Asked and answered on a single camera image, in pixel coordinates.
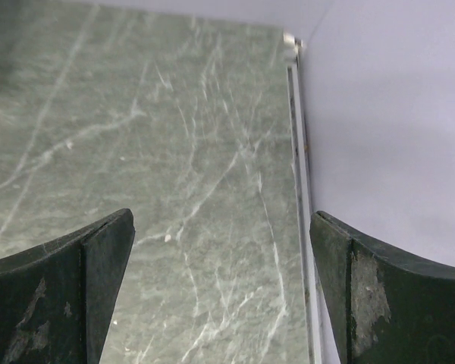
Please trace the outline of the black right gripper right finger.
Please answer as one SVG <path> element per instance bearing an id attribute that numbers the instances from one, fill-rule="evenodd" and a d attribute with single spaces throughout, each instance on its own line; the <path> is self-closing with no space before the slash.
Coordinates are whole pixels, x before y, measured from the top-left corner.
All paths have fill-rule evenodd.
<path id="1" fill-rule="evenodd" d="M 342 363 L 455 363 L 455 267 L 322 211 L 310 241 Z"/>

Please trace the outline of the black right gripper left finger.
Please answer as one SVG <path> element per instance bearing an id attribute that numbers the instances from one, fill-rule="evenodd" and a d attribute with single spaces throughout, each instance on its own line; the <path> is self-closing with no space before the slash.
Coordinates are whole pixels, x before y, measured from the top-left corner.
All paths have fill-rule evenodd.
<path id="1" fill-rule="evenodd" d="M 134 236 L 120 209 L 0 259 L 0 363 L 98 363 Z"/>

